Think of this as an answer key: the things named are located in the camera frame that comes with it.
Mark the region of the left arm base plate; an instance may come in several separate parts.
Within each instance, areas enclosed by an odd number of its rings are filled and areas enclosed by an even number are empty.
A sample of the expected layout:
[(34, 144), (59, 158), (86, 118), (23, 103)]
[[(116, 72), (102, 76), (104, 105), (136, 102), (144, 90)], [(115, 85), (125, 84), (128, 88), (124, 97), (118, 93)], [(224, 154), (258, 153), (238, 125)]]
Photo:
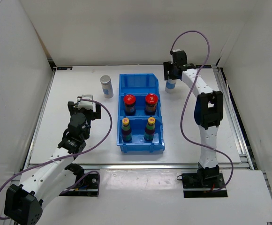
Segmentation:
[(59, 196), (98, 197), (100, 187), (100, 173), (90, 171), (83, 175), (83, 179), (69, 190), (64, 190)]

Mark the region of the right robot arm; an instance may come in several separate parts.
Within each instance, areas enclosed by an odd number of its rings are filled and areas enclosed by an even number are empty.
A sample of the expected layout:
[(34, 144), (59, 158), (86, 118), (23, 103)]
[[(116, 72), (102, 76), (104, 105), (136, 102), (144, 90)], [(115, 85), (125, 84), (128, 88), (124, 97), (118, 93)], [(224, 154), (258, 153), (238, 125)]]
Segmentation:
[(164, 62), (165, 91), (171, 93), (177, 80), (183, 81), (190, 88), (190, 93), (196, 97), (194, 119), (200, 131), (201, 154), (198, 162), (196, 181), (201, 187), (213, 184), (219, 176), (217, 160), (216, 138), (220, 122), (223, 119), (223, 94), (215, 91), (197, 75), (194, 64), (187, 62), (187, 55), (183, 50), (170, 52), (171, 60)]

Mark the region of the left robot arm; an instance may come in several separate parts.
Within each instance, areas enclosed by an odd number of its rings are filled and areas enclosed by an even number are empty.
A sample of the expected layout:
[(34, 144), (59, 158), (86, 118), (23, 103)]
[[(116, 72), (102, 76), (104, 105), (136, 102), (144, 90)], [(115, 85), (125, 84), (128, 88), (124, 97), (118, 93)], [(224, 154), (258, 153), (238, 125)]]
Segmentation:
[(54, 198), (72, 195), (88, 187), (99, 187), (99, 173), (86, 172), (75, 160), (86, 153), (84, 148), (90, 137), (91, 122), (101, 118), (101, 108), (101, 103), (86, 97), (78, 97), (76, 103), (68, 102), (70, 121), (61, 142), (48, 161), (19, 172), (35, 170), (28, 179), (7, 189), (5, 219), (12, 219), (20, 225), (35, 225), (43, 209)]

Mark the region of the yellow-cap sauce bottle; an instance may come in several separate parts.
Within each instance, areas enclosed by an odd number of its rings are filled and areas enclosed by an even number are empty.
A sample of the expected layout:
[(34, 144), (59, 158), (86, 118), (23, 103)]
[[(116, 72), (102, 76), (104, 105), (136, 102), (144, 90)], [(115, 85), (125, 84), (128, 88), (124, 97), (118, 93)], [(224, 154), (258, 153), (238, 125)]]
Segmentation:
[(132, 130), (128, 118), (123, 118), (121, 121), (121, 135), (125, 142), (132, 140)]
[(145, 131), (144, 131), (144, 139), (147, 141), (151, 141), (154, 138), (155, 122), (156, 122), (156, 120), (154, 117), (149, 117), (147, 120), (147, 124), (146, 124)]

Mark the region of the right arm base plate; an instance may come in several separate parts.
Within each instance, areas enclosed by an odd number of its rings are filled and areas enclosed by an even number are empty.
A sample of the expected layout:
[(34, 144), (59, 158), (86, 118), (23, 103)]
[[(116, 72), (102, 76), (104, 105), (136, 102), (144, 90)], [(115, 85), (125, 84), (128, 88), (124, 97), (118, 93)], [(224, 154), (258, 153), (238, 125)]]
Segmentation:
[(182, 182), (184, 198), (226, 198), (228, 197), (226, 188), (220, 189), (224, 184), (223, 174), (215, 180), (208, 181), (206, 184), (201, 184), (196, 173), (182, 173), (177, 177), (178, 181)]

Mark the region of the red-lid sauce jar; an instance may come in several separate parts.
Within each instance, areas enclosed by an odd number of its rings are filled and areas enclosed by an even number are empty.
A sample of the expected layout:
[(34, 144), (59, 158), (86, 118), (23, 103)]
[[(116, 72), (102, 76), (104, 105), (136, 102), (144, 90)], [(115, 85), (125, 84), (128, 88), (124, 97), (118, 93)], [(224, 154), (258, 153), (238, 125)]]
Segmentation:
[(149, 93), (145, 97), (145, 113), (147, 115), (154, 115), (158, 104), (158, 96), (154, 93)]
[(124, 111), (126, 115), (134, 115), (136, 113), (136, 97), (133, 94), (127, 94), (123, 98)]

